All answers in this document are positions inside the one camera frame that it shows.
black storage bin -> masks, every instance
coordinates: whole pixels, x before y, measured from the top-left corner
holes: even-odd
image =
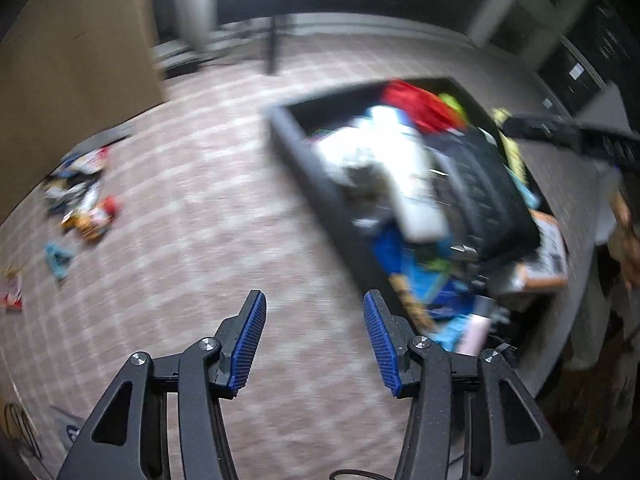
[[[458,83],[450,78],[407,79],[408,83],[434,94],[446,92],[465,109],[473,126],[495,137],[502,154],[504,149],[493,120]],[[320,128],[329,130],[344,126],[380,102],[388,81],[359,84],[308,96],[304,100],[268,110],[271,141],[306,196],[322,226],[331,237],[338,253],[351,271],[361,292],[376,288],[392,314],[407,316],[398,296],[388,282],[369,242],[351,220],[351,205],[342,190],[324,172],[321,161],[305,138]]]

clutter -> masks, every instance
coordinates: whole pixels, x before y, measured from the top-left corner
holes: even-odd
[[[80,215],[87,214],[91,209],[95,207],[100,198],[100,181],[95,180],[89,184],[86,193],[79,201],[79,203],[72,209],[70,209],[63,217],[60,225],[64,229],[71,229],[76,226],[76,220]]]
[[[114,197],[107,196],[96,207],[76,215],[74,225],[85,240],[93,242],[104,236],[119,211]]]
[[[496,110],[497,122],[508,114]],[[511,285],[500,300],[522,310],[566,282],[557,223],[535,211],[517,144],[474,127],[455,96],[395,80],[343,124],[308,142],[421,333],[477,356],[511,325],[509,309],[488,297],[498,270]]]
[[[506,121],[509,117],[511,117],[510,111],[506,108],[494,108],[494,122],[495,124],[501,128],[504,121]],[[527,171],[520,155],[520,147],[518,143],[503,135],[500,132],[500,142],[504,147],[504,154],[507,158],[507,165],[511,171],[515,174],[518,180],[526,187],[527,183]]]
[[[377,237],[394,219],[394,210],[384,199],[360,200],[353,204],[351,223],[367,238]]]
[[[45,246],[45,261],[59,281],[66,278],[71,260],[75,256],[71,251],[63,249],[56,243],[49,242]]]
[[[61,206],[73,207],[82,198],[87,187],[86,182],[81,182],[71,188],[67,188],[66,185],[66,180],[61,178],[51,180],[46,184],[44,198],[50,211],[56,212]]]
[[[8,266],[3,273],[2,306],[8,311],[22,311],[21,267]]]
[[[94,176],[107,167],[108,155],[108,148],[93,150],[83,156],[71,155],[51,175],[58,178],[71,178],[77,174]]]
[[[429,338],[442,346],[447,352],[453,352],[458,341],[465,334],[467,325],[468,315],[459,314],[453,317],[440,332],[430,333]]]
[[[415,299],[415,296],[411,292],[411,286],[406,277],[402,274],[392,274],[389,276],[389,283],[394,288],[402,306],[406,309],[407,313],[414,321],[415,327],[418,330],[424,330],[426,332],[433,332],[436,330],[436,325],[433,319],[427,314],[424,308],[424,304]]]
[[[531,211],[531,216],[540,231],[540,245],[521,261],[489,275],[488,288],[494,298],[521,292],[552,292],[566,285],[567,262],[558,222],[539,211]]]
[[[466,125],[460,114],[438,96],[398,79],[386,86],[380,100],[404,110],[422,134],[438,134]]]
[[[355,196],[375,193],[378,165],[368,132],[346,127],[315,139],[313,147],[331,180]]]
[[[100,150],[108,144],[113,144],[118,140],[129,137],[133,133],[134,127],[131,123],[125,122],[119,124],[118,126],[114,126],[113,128],[94,134],[88,139],[76,144],[70,152],[62,157],[62,159],[66,160],[68,158],[77,158],[86,155],[89,152]]]
[[[462,107],[462,105],[458,102],[458,100],[453,97],[453,95],[449,95],[446,92],[443,92],[441,94],[438,94],[438,97],[440,99],[442,99],[442,101],[448,105],[450,108],[453,108],[458,115],[460,116],[460,118],[465,121],[465,124],[470,124],[469,122],[469,118],[466,116],[466,112],[465,109]]]

patterned carpet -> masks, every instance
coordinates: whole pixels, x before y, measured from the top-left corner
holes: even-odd
[[[544,89],[501,56],[376,36],[287,38],[279,76],[263,69],[250,60],[165,83],[168,102],[133,118],[136,133],[111,149],[103,193],[124,209],[96,247],[63,237],[38,189],[0,226],[0,262],[24,265],[25,302],[0,319],[0,344],[51,470],[64,451],[50,404],[87,416],[133,351],[180,352],[260,288],[268,316],[254,367],[223,402],[239,477],[320,480],[339,467],[393,475],[408,402],[383,387],[356,288],[271,155],[260,112],[392,76],[450,75],[484,107],[513,111],[544,111]],[[50,240],[78,252],[62,286],[44,261]],[[179,479],[176,423],[173,399]]]

wire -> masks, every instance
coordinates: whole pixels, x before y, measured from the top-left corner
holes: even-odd
[[[10,419],[12,425],[18,428],[19,434],[15,437],[11,434],[12,425],[9,423]],[[2,432],[6,435],[14,451],[17,454],[24,451],[28,455],[34,457],[40,463],[44,471],[47,472],[51,480],[54,480],[54,476],[51,471],[49,471],[44,465],[42,452],[38,441],[36,440],[29,416],[20,404],[9,402],[4,406],[4,425],[6,427],[6,431],[2,428]]]
[[[329,480],[336,480],[335,477],[340,475],[364,476],[364,478],[371,478],[372,480],[391,480],[391,478],[386,476],[370,471],[363,471],[362,469],[338,469],[329,475]]]

blue gripper pad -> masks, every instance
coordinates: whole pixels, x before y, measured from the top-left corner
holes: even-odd
[[[385,383],[395,397],[413,397],[420,383],[420,365],[409,358],[407,345],[415,335],[409,322],[393,316],[377,290],[364,296],[364,323]]]
[[[214,382],[234,397],[246,385],[266,319],[267,300],[259,290],[252,290],[238,315],[225,319],[216,332],[222,349]]]

